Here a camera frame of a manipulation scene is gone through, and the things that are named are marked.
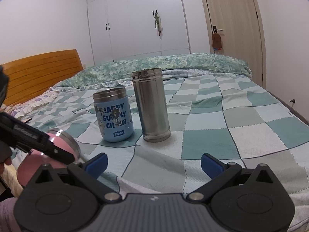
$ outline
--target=green plaid blanket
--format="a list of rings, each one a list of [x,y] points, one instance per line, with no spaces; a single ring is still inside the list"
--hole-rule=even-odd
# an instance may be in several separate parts
[[[309,218],[309,128],[267,91],[245,76],[202,75],[164,81],[171,137],[149,143],[141,137],[136,99],[130,100],[134,134],[125,141],[102,139],[93,106],[96,90],[62,93],[29,116],[31,125],[59,127],[72,135],[89,158],[104,152],[109,165],[98,180],[125,196],[128,192],[190,193],[210,178],[203,153],[227,163],[255,168],[268,164],[296,205],[290,231]]]

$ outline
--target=blue insulated jar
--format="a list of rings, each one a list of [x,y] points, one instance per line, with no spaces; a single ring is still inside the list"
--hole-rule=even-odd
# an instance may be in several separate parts
[[[133,122],[126,89],[112,88],[93,94],[95,113],[104,140],[118,142],[133,133]]]

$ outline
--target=orange wooden headboard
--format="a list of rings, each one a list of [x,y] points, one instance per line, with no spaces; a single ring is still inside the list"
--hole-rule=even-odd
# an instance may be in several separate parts
[[[49,52],[3,64],[9,76],[5,105],[24,103],[82,70],[76,50]]]

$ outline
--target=yellow fabric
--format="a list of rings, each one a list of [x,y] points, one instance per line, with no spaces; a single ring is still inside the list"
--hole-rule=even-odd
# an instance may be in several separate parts
[[[12,195],[19,197],[23,191],[23,187],[17,180],[16,169],[13,165],[4,165],[4,172],[1,174],[1,178],[5,184],[11,189]]]

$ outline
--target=silver metal cylinder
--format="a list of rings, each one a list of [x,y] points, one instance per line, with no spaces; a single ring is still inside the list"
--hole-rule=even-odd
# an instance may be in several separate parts
[[[146,141],[160,142],[171,135],[161,68],[132,73],[136,103]]]

